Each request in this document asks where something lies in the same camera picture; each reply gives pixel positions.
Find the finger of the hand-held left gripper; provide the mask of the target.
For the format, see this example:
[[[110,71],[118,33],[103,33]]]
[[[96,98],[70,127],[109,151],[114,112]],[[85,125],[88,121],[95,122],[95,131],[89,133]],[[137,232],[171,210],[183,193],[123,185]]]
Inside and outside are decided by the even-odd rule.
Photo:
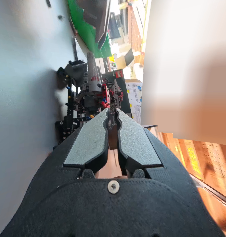
[[[107,35],[109,18],[110,18],[111,0],[96,1],[96,35],[95,42],[98,44],[98,49],[101,49]]]
[[[79,0],[79,7],[83,12],[84,20],[96,29],[96,1],[97,0]]]

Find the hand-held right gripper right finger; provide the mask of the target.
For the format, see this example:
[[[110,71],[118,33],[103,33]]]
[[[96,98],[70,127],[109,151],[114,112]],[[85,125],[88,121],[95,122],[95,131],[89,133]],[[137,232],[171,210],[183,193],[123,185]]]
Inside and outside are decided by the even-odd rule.
[[[164,168],[146,129],[120,109],[117,114],[117,150],[123,175],[132,175],[135,170]]]

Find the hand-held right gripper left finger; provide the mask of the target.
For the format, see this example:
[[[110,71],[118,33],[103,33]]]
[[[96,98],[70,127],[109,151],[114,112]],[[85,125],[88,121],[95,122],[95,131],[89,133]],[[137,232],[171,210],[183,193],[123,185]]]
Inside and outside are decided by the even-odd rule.
[[[108,108],[86,123],[76,137],[65,167],[90,169],[97,173],[108,160]]]

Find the partly built lego truck model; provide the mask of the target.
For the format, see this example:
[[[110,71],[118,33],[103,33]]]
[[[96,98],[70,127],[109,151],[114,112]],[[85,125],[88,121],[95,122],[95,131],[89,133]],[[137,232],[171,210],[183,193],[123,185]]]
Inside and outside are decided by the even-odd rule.
[[[102,75],[98,70],[93,53],[87,54],[87,63],[69,61],[65,68],[57,71],[58,79],[68,90],[67,115],[55,122],[60,145],[77,128],[92,120],[104,109],[121,109],[123,91],[116,81],[121,71]]]

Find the black lego set box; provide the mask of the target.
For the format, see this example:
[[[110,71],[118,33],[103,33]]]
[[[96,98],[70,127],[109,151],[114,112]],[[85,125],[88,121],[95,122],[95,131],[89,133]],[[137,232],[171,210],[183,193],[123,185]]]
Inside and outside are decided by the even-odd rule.
[[[102,79],[109,90],[110,98],[115,98],[116,107],[132,118],[123,70],[102,74]]]

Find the black plastic crate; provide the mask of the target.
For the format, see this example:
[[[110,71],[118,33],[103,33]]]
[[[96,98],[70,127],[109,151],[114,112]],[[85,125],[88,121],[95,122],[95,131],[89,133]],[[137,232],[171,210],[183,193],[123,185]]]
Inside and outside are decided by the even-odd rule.
[[[111,12],[109,17],[108,37],[109,39],[118,39],[121,37],[114,12]]]

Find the cardboard box with black flap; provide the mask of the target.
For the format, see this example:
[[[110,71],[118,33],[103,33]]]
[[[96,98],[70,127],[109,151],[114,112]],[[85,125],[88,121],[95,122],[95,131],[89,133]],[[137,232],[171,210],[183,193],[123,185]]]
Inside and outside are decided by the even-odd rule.
[[[129,51],[125,54],[120,56],[115,60],[117,69],[125,69],[126,67],[129,67],[132,63],[134,63],[134,55],[132,48],[129,49]]]

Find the white instruction sheet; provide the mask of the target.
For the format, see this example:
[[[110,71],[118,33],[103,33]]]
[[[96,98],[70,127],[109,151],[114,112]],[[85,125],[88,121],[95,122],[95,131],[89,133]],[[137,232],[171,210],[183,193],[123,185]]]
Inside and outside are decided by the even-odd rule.
[[[137,79],[125,80],[132,119],[141,125],[142,85]]]

